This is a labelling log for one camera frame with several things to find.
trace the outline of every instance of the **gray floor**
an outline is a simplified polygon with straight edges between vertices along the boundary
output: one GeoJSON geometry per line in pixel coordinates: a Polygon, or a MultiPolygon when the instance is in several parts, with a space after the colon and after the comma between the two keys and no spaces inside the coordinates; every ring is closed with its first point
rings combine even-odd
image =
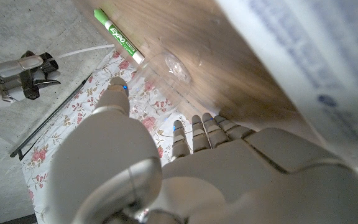
{"type": "MultiPolygon", "coordinates": [[[[60,55],[107,44],[70,0],[0,1],[0,62],[26,50],[60,55]]],[[[35,101],[0,109],[0,223],[34,213],[18,158],[12,152],[97,66],[110,49],[57,60],[60,86],[43,89],[35,101]]]]}

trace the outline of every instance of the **floral tablecloth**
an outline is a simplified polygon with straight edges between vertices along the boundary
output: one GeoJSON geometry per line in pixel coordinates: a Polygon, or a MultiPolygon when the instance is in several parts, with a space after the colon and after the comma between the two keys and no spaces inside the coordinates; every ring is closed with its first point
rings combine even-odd
{"type": "MultiPolygon", "coordinates": [[[[47,212],[45,212],[47,206],[44,198],[47,195],[44,189],[48,185],[50,161],[70,132],[91,114],[110,79],[116,76],[129,82],[135,78],[136,70],[118,52],[113,50],[105,56],[83,88],[57,115],[21,161],[29,197],[39,223],[49,223],[47,212]]],[[[184,124],[188,143],[192,148],[190,122],[175,108],[172,108],[170,102],[151,83],[137,79],[129,93],[130,117],[139,119],[151,133],[155,133],[153,138],[162,165],[171,161],[172,127],[176,119],[184,124]]]]}

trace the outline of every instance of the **clear plastic cup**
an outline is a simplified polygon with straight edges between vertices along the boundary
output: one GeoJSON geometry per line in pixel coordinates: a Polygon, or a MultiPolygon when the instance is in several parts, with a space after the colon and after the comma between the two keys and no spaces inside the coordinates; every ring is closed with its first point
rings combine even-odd
{"type": "Polygon", "coordinates": [[[162,52],[138,69],[128,87],[130,117],[153,136],[190,91],[191,77],[176,56],[162,52]]]}

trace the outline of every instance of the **black rod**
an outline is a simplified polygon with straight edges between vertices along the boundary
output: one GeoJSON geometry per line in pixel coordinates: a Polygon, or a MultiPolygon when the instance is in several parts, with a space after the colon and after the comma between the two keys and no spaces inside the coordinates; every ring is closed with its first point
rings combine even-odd
{"type": "Polygon", "coordinates": [[[89,79],[91,75],[89,75],[82,83],[74,90],[73,93],[68,96],[63,103],[45,120],[43,123],[15,150],[11,153],[11,157],[15,157],[16,155],[19,155],[19,160],[21,161],[24,158],[24,155],[27,154],[27,152],[23,155],[22,149],[49,123],[50,120],[52,120],[56,114],[62,110],[62,108],[77,94],[77,92],[85,85],[86,81],[89,79]]]}

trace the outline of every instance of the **wooden table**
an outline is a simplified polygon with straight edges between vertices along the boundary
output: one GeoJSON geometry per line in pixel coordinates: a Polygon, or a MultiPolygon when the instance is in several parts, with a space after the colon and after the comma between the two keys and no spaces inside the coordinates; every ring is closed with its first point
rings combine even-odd
{"type": "MultiPolygon", "coordinates": [[[[213,0],[74,0],[109,42],[93,15],[101,8],[149,60],[164,50],[190,72],[184,114],[220,113],[255,130],[277,127],[319,144],[316,136],[213,0]]],[[[134,65],[122,47],[117,47],[134,65]]]]}

